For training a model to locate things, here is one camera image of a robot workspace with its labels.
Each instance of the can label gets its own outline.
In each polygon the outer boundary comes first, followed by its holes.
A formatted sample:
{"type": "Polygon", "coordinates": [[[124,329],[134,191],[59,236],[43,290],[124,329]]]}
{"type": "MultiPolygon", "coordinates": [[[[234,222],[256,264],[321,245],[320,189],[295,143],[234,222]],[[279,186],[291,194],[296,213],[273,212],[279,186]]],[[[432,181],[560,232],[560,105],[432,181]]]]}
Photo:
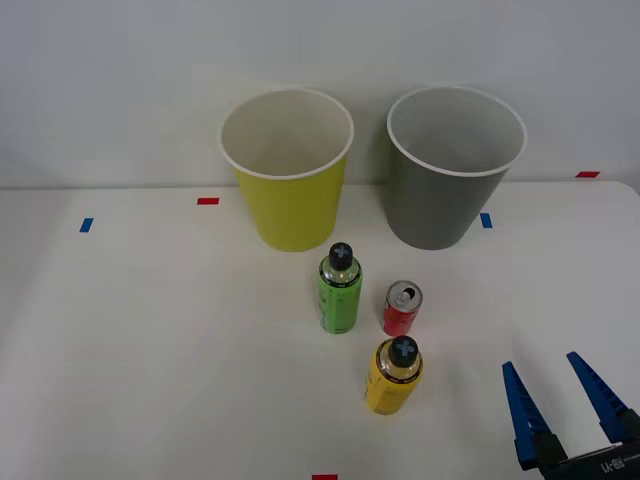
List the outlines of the can label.
{"type": "Polygon", "coordinates": [[[329,333],[351,330],[358,316],[362,274],[345,287],[329,285],[318,275],[318,308],[322,327],[329,333]]]}
{"type": "Polygon", "coordinates": [[[383,342],[371,358],[364,395],[369,409],[380,415],[391,415],[400,410],[418,385],[423,373],[423,365],[421,365],[418,373],[407,380],[394,379],[385,375],[380,369],[380,352],[390,341],[383,342]]]}
{"type": "Polygon", "coordinates": [[[393,305],[385,301],[384,304],[384,332],[391,337],[399,337],[406,335],[411,330],[411,325],[418,315],[418,311],[414,312],[401,312],[393,305]]]}

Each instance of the white wall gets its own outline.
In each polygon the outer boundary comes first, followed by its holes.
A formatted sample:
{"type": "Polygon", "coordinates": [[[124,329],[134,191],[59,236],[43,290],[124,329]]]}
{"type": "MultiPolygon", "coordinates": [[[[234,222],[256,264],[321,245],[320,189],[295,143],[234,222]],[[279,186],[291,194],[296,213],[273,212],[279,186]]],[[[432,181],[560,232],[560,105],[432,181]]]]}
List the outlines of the white wall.
{"type": "Polygon", "coordinates": [[[640,186],[638,0],[3,0],[0,186],[234,182],[214,131],[238,99],[313,86],[356,122],[348,181],[432,82],[511,103],[512,178],[601,170],[640,186]]]}

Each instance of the red tape marker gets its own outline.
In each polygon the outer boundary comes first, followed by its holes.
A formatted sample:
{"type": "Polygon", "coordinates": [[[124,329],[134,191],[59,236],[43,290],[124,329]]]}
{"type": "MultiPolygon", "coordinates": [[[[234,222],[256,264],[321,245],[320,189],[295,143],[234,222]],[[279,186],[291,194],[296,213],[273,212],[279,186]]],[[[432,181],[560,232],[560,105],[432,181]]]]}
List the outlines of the red tape marker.
{"type": "Polygon", "coordinates": [[[198,199],[198,205],[217,205],[220,203],[218,197],[200,197],[198,199]]]}
{"type": "Polygon", "coordinates": [[[576,178],[596,178],[600,172],[579,172],[576,178]]]}

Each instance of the white table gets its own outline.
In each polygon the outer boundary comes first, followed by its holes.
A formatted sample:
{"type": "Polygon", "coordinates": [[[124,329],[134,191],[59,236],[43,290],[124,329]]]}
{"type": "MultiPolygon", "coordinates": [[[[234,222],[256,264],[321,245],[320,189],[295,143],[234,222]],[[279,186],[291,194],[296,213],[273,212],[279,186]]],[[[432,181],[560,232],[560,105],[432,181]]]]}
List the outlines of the white table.
{"type": "Polygon", "coordinates": [[[1,192],[0,478],[541,478],[517,464],[509,360],[568,454],[606,446],[565,354],[640,409],[640,198],[516,183],[484,211],[493,229],[421,251],[378,188],[345,187],[331,239],[285,254],[235,188],[1,192]],[[337,240],[364,285],[355,329],[332,336],[314,282],[337,240]],[[398,279],[425,295],[426,371],[382,417],[364,378],[398,279]]]}

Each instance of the soda can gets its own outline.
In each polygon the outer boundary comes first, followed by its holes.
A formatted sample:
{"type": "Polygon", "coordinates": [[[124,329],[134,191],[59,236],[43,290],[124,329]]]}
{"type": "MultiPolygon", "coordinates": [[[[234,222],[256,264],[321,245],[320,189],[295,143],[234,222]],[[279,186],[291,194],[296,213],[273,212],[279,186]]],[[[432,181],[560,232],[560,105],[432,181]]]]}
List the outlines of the soda can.
{"type": "Polygon", "coordinates": [[[422,378],[424,363],[416,341],[408,336],[382,342],[367,374],[365,399],[374,413],[396,413],[422,378]]]}
{"type": "Polygon", "coordinates": [[[400,280],[389,287],[384,304],[383,330],[387,335],[406,335],[422,305],[422,291],[407,280],[400,280]]]}

